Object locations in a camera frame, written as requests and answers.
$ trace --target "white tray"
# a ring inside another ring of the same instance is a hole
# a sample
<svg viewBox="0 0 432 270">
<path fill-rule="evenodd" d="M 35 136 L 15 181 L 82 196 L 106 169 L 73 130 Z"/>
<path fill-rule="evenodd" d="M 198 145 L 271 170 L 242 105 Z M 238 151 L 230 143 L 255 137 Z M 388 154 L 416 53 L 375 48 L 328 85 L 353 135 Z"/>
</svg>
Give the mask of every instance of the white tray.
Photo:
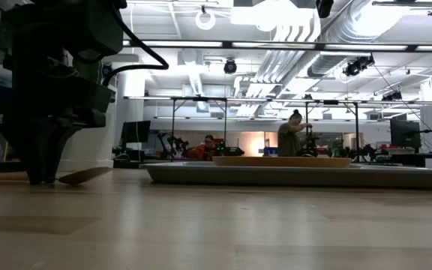
<svg viewBox="0 0 432 270">
<path fill-rule="evenodd" d="M 215 166 L 212 162 L 143 164 L 155 183 L 432 188 L 432 169 L 351 164 L 349 168 Z"/>
</svg>

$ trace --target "black monitor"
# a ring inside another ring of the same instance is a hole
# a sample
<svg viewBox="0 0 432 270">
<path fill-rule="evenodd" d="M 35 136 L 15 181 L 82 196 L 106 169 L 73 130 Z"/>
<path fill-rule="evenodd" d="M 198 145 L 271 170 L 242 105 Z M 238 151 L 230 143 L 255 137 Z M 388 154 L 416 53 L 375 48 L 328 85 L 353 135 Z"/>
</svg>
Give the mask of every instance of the black monitor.
<svg viewBox="0 0 432 270">
<path fill-rule="evenodd" d="M 411 147 L 417 152 L 421 147 L 419 123 L 391 119 L 391 144 L 393 146 Z"/>
<path fill-rule="evenodd" d="M 127 143 L 147 143 L 151 121 L 125 122 L 121 132 L 121 147 L 126 149 Z"/>
</svg>

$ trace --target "person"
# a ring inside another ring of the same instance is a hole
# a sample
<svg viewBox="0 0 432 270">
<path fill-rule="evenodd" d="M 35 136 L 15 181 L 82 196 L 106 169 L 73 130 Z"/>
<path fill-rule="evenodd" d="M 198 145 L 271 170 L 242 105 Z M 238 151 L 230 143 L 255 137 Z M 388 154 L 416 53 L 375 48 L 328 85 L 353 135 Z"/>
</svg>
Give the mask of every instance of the person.
<svg viewBox="0 0 432 270">
<path fill-rule="evenodd" d="M 190 152 L 190 158 L 211 161 L 215 155 L 216 145 L 215 138 L 212 135 L 204 137 L 204 144 L 198 145 Z"/>
<path fill-rule="evenodd" d="M 279 127 L 277 131 L 277 155 L 279 157 L 299 156 L 302 145 L 305 143 L 299 140 L 296 133 L 304 130 L 306 127 L 313 127 L 313 125 L 309 123 L 302 124 L 302 119 L 302 115 L 295 109 L 291 117 L 289 117 L 289 121 Z"/>
</svg>

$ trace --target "camera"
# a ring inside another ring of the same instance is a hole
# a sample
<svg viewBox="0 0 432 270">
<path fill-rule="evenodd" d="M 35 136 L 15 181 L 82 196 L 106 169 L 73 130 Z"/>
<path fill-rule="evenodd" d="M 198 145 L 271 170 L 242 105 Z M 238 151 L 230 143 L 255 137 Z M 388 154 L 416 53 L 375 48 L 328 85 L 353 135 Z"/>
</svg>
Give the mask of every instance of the camera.
<svg viewBox="0 0 432 270">
<path fill-rule="evenodd" d="M 238 66 L 236 66 L 234 59 L 227 59 L 226 64 L 224 64 L 224 73 L 234 74 L 236 72 L 236 69 L 238 69 Z"/>
</svg>

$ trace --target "man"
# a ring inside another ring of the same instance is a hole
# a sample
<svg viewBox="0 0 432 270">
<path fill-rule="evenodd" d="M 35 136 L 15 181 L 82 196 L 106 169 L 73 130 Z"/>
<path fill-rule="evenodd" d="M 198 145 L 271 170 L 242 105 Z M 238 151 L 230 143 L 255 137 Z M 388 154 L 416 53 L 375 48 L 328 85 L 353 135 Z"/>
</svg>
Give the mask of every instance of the man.
<svg viewBox="0 0 432 270">
<path fill-rule="evenodd" d="M 296 133 L 306 127 L 312 128 L 312 124 L 301 124 L 302 115 L 297 109 L 294 110 L 289 121 L 282 124 L 277 131 L 277 151 L 279 157 L 297 157 L 305 142 L 300 142 Z"/>
</svg>

